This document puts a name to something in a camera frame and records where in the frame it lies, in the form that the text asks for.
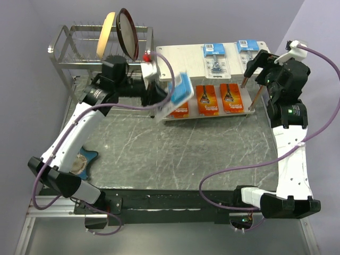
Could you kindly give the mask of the blue razor blister pack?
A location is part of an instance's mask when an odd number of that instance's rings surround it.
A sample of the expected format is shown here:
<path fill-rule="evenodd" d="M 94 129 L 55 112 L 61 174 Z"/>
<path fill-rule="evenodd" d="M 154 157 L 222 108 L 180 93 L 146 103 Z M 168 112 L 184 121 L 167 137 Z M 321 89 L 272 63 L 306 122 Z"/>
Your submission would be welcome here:
<path fill-rule="evenodd" d="M 194 88 L 191 79 L 186 72 L 181 72 L 175 77 L 175 90 L 164 106 L 158 107 L 155 111 L 155 121 L 160 122 L 178 107 L 188 102 L 194 96 Z"/>
<path fill-rule="evenodd" d="M 247 63 L 253 60 L 259 51 L 258 43 L 256 40 L 238 40 L 236 47 L 243 71 L 245 71 L 247 69 Z"/>
<path fill-rule="evenodd" d="M 223 44 L 213 43 L 202 46 L 205 77 L 207 79 L 230 79 L 230 67 Z"/>

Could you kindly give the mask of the blue razor blister pack front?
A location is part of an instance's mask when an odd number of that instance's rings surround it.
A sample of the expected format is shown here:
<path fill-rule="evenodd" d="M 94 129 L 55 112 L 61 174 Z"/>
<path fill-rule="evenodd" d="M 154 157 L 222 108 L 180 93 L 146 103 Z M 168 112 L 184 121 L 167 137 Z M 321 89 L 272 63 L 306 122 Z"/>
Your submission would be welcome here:
<path fill-rule="evenodd" d="M 230 79 L 230 67 L 223 44 L 213 43 L 202 46 L 205 77 L 207 79 Z"/>

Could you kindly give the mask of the orange razor box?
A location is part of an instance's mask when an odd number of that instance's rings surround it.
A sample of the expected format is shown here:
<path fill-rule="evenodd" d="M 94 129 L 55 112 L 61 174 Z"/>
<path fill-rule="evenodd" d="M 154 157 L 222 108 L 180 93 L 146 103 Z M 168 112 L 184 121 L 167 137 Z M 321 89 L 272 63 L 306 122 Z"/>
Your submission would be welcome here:
<path fill-rule="evenodd" d="M 178 107 L 176 110 L 172 111 L 169 115 L 169 118 L 187 118 L 189 117 L 189 104 L 185 102 L 183 105 Z"/>
<path fill-rule="evenodd" d="M 218 116 L 219 108 L 213 85 L 197 85 L 195 88 L 200 116 Z"/>
<path fill-rule="evenodd" d="M 238 84 L 221 83 L 219 88 L 224 112 L 243 113 L 244 106 Z"/>

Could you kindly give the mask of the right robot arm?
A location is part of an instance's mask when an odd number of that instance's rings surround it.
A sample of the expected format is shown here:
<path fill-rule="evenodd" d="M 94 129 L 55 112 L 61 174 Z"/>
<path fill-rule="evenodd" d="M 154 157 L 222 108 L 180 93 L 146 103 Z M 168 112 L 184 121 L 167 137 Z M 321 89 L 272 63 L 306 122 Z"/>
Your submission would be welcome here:
<path fill-rule="evenodd" d="M 278 156 L 278 184 L 275 192 L 255 186 L 239 185 L 234 191 L 233 207 L 245 211 L 259 209 L 265 218 L 301 219 L 321 210 L 313 198 L 307 173 L 304 138 L 307 136 L 307 108 L 299 98 L 310 69 L 301 58 L 279 56 L 260 50 L 246 65 L 244 78 L 256 69 L 257 84 L 267 89 L 267 116 L 275 138 Z"/>

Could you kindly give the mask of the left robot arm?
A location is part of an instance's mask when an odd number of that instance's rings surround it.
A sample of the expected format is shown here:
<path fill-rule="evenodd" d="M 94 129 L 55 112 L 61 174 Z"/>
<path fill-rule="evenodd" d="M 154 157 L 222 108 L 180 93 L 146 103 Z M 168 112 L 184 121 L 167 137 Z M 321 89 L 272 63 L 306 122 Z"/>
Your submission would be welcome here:
<path fill-rule="evenodd" d="M 101 72 L 83 90 L 73 116 L 55 142 L 42 156 L 31 157 L 28 162 L 36 176 L 31 200 L 37 209 L 47 208 L 37 205 L 38 182 L 54 189 L 59 196 L 82 200 L 95 214 L 105 209 L 104 191 L 73 174 L 71 168 L 89 135 L 113 107 L 151 111 L 170 101 L 171 93 L 157 84 L 158 70 L 153 56 L 168 63 L 157 52 L 144 54 L 141 66 L 147 69 L 139 80 L 129 75 L 129 65 L 123 56 L 110 55 L 102 62 Z"/>

